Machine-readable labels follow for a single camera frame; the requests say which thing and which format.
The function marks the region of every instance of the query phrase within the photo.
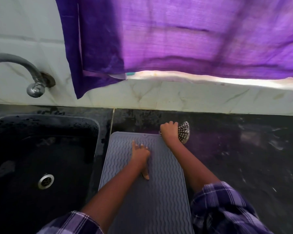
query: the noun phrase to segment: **black sink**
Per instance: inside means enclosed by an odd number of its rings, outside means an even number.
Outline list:
[[[80,210],[102,172],[112,110],[28,107],[0,106],[0,233]]]

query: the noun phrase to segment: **chrome faucet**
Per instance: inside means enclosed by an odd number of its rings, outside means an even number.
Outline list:
[[[51,75],[40,72],[32,63],[22,57],[8,53],[0,53],[0,62],[17,63],[29,71],[35,82],[27,87],[26,92],[33,98],[39,98],[43,95],[46,87],[51,88],[55,86],[55,80]]]

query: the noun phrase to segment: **checkered sleeve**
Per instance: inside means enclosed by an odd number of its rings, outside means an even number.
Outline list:
[[[37,234],[103,234],[99,225],[89,216],[72,211],[54,219],[45,225]]]
[[[195,233],[268,234],[254,208],[226,182],[205,185],[191,203]]]

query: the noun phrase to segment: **white tile wall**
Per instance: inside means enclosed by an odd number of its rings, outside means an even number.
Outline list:
[[[0,52],[19,55],[51,74],[56,86],[31,98],[32,82],[17,64],[0,63],[0,104],[37,104],[293,115],[293,91],[245,85],[130,79],[77,100],[55,0],[0,0]]]

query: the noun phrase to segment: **hand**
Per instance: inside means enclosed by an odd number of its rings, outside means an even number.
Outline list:
[[[162,124],[160,126],[160,131],[163,137],[165,144],[170,147],[172,143],[179,141],[178,138],[178,122],[173,123],[170,121],[169,123]]]
[[[149,172],[147,169],[147,160],[150,156],[150,151],[148,147],[145,147],[143,144],[141,146],[137,145],[136,142],[133,140],[133,153],[131,156],[131,162],[137,162],[139,166],[141,166],[141,173],[142,176],[149,180]]]

